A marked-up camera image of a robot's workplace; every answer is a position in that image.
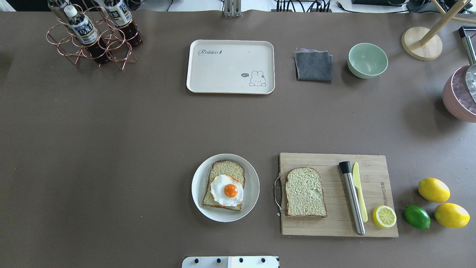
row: yellow lemon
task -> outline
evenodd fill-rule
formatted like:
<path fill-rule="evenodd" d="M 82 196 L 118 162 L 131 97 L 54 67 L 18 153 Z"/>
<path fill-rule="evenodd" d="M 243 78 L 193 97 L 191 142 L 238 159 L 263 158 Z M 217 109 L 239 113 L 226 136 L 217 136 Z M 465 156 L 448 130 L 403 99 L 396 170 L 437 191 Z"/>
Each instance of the yellow lemon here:
<path fill-rule="evenodd" d="M 397 222 L 395 211 L 389 206 L 378 206 L 372 213 L 374 223 L 380 228 L 389 228 Z"/>
<path fill-rule="evenodd" d="M 460 205 L 444 203 L 436 207 L 436 221 L 446 227 L 461 228 L 469 222 L 469 213 Z"/>
<path fill-rule="evenodd" d="M 426 178 L 418 184 L 418 192 L 426 200 L 443 203 L 449 199 L 449 188 L 446 184 L 435 178 Z"/>

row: toast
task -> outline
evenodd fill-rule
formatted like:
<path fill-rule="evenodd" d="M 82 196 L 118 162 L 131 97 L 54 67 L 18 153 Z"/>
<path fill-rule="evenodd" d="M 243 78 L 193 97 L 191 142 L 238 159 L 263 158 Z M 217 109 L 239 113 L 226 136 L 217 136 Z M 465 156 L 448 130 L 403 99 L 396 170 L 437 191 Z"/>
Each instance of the toast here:
<path fill-rule="evenodd" d="M 230 160 L 221 160 L 213 163 L 210 170 L 210 175 L 208 176 L 207 182 L 207 191 L 203 197 L 202 205 L 203 206 L 212 206 L 212 207 L 221 207 L 234 211 L 241 211 L 241 204 L 238 206 L 221 206 L 217 201 L 213 199 L 213 196 L 210 191 L 210 183 L 218 175 L 229 175 L 237 179 L 243 189 L 245 189 L 245 169 L 240 165 Z"/>
<path fill-rule="evenodd" d="M 324 189 L 319 172 L 310 167 L 298 167 L 287 175 L 287 216 L 327 217 Z"/>

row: green lime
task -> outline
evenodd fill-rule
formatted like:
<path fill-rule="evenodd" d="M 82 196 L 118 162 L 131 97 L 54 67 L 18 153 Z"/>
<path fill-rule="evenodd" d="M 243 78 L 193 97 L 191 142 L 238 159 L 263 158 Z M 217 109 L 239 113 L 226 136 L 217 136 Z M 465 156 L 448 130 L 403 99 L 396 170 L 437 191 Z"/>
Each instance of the green lime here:
<path fill-rule="evenodd" d="M 409 205 L 405 208 L 405 219 L 413 227 L 426 230 L 430 228 L 430 216 L 419 206 Z"/>

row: black cap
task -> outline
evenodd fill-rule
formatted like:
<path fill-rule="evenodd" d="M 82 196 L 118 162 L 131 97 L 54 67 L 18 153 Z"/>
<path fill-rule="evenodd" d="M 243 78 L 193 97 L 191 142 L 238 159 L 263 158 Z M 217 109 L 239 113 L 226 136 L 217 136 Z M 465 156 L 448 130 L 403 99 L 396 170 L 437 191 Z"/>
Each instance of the black cap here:
<path fill-rule="evenodd" d="M 350 167 L 350 161 L 344 161 L 339 163 L 340 170 L 342 171 L 342 174 L 345 173 L 351 173 L 352 168 Z"/>

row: towel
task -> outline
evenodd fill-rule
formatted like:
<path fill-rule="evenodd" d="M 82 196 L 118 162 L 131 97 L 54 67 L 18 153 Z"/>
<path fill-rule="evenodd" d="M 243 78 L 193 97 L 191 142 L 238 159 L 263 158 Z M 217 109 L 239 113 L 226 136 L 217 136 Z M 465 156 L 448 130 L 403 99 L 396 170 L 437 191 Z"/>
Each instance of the towel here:
<path fill-rule="evenodd" d="M 328 51 L 300 49 L 294 52 L 297 79 L 304 81 L 332 81 L 332 58 Z"/>

